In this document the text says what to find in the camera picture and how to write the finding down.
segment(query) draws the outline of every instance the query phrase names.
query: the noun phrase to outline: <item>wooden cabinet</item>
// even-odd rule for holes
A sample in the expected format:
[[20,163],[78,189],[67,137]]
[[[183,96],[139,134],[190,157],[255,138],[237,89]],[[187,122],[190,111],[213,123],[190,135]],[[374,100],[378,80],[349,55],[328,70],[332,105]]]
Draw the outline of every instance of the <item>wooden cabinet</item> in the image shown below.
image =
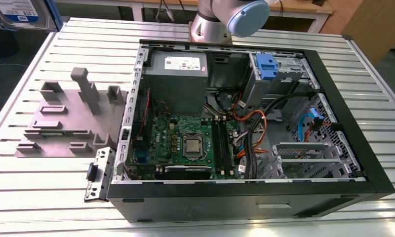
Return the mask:
[[395,0],[329,0],[336,9],[321,33],[352,35],[377,64],[395,45]]

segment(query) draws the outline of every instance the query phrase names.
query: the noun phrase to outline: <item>open computer tower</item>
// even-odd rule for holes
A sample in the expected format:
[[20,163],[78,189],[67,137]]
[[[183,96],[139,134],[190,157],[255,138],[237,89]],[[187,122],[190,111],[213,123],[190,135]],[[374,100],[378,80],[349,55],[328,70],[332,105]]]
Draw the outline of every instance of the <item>open computer tower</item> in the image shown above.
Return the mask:
[[395,192],[317,51],[143,40],[86,201],[130,222],[320,217]]

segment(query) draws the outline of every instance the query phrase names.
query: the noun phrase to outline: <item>ram slot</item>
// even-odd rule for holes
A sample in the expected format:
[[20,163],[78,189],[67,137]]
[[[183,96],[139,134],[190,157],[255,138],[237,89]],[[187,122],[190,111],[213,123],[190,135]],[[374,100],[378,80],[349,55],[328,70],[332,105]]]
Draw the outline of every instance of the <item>ram slot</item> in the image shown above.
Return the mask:
[[222,158],[223,158],[223,170],[230,174],[231,167],[231,155],[230,155],[230,139],[226,122],[219,123],[219,136],[222,138]]
[[213,120],[213,145],[214,145],[214,159],[217,173],[222,173],[222,149],[221,149],[221,137],[219,137],[219,122]]

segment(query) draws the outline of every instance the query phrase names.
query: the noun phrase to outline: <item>motherboard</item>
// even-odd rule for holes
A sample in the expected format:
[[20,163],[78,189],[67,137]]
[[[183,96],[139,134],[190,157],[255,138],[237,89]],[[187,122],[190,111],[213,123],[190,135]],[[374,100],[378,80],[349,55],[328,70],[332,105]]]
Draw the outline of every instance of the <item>motherboard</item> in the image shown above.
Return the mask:
[[135,150],[130,175],[139,180],[166,179],[159,177],[159,173],[171,171],[178,176],[186,170],[194,173],[197,170],[193,169],[198,169],[210,175],[209,179],[238,178],[233,147],[235,135],[234,120],[155,117],[151,147]]

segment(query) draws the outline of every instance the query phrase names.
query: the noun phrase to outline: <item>power supply label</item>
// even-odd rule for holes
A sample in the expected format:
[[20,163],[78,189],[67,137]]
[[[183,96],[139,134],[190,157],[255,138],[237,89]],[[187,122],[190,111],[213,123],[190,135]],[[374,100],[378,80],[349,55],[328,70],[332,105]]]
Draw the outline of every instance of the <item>power supply label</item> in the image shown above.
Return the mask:
[[0,11],[18,22],[38,22],[39,14],[31,0],[0,0]]
[[201,70],[199,58],[166,57],[165,69],[167,70]]

